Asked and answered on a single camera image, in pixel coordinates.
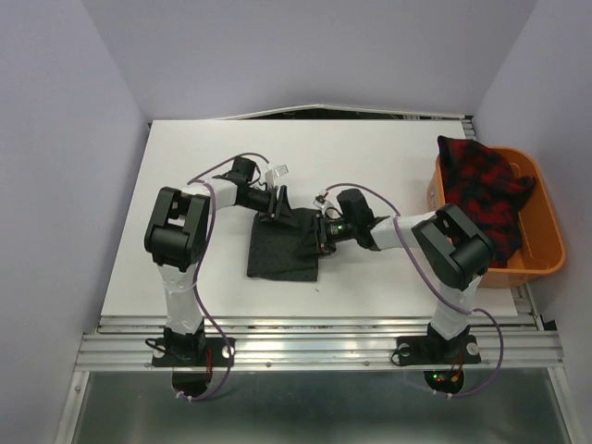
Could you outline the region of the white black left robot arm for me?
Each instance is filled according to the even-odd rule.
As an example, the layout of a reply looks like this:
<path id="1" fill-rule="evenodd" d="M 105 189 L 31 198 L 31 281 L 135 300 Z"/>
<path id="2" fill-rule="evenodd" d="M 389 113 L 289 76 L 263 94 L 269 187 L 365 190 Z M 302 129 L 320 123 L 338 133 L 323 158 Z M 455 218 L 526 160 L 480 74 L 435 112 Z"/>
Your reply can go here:
<path id="1" fill-rule="evenodd" d="M 162 188 L 144 236 L 144 249 L 157 265 L 166 296 L 164 343 L 151 346 L 185 364 L 197 364 L 205 356 L 196 272 L 211 240 L 216 212 L 241 206 L 259 213 L 264 221 L 292 225 L 287 188 L 277 185 L 288 173 L 286 166 L 268 164 L 262 170 L 248 154 L 228 162 L 229 171 L 208 178 L 216 170 L 211 167 L 183 190 Z"/>

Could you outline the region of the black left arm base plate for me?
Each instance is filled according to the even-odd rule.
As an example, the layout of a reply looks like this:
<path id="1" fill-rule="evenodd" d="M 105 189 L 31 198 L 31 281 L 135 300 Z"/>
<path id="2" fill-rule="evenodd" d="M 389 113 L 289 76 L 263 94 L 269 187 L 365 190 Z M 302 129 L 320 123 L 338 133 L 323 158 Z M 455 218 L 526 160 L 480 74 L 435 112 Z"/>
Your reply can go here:
<path id="1" fill-rule="evenodd" d="M 149 338 L 145 344 L 153 352 L 151 366 L 156 368 L 218 368 L 232 367 L 234 357 L 229 351 L 234 351 L 235 339 L 228 339 L 230 348 L 222 338 L 207 337 L 204 350 L 201 353 L 189 352 L 186 357 L 178 357 L 167 349 L 164 338 Z"/>

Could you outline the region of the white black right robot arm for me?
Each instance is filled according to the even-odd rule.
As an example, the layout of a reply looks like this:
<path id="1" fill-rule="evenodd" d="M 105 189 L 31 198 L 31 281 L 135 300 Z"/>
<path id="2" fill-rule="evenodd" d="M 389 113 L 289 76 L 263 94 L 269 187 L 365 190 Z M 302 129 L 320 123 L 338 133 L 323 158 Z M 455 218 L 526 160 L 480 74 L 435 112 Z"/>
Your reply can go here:
<path id="1" fill-rule="evenodd" d="M 438 299 L 425 339 L 428 355 L 446 361 L 459 350 L 468 328 L 475 292 L 495 255 L 491 240 L 453 203 L 419 216 L 375 216 L 363 192 L 350 184 L 337 196 L 341 216 L 327 216 L 328 191 L 315 197 L 317 212 L 302 232 L 298 257 L 329 255 L 339 242 L 354 240 L 363 249 L 403 249 L 420 278 Z"/>

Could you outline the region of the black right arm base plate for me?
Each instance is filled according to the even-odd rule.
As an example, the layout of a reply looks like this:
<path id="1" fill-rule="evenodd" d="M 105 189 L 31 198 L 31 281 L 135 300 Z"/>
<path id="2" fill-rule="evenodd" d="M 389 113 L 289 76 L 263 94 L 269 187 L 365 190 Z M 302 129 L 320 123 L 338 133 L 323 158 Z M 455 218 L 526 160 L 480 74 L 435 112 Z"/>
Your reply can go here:
<path id="1" fill-rule="evenodd" d="M 390 360 L 397 366 L 480 364 L 481 355 L 472 335 L 453 340 L 403 336 L 397 338 Z"/>

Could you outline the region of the dark grey dotted skirt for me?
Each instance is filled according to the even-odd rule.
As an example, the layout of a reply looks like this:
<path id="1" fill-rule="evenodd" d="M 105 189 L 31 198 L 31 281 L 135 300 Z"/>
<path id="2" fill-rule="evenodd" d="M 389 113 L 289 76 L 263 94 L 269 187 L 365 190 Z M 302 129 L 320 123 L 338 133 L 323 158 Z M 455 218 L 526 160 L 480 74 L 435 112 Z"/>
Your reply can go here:
<path id="1" fill-rule="evenodd" d="M 253 217 L 246 275 L 271 281 L 316 282 L 318 258 L 297 257 L 296 250 L 302 240 L 302 232 L 311 226 L 314 211 L 293 210 L 296 226 L 281 226 Z"/>

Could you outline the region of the red black plaid skirt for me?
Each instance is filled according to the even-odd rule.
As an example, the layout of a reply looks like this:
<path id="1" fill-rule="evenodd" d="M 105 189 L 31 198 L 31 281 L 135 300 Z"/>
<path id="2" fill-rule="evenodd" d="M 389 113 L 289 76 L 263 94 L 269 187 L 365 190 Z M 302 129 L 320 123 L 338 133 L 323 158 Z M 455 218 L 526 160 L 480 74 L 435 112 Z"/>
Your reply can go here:
<path id="1" fill-rule="evenodd" d="M 523 247 L 519 213 L 537 180 L 516 176 L 498 152 L 473 140 L 438 137 L 445 200 L 456 204 L 493 242 L 491 266 L 505 268 Z"/>

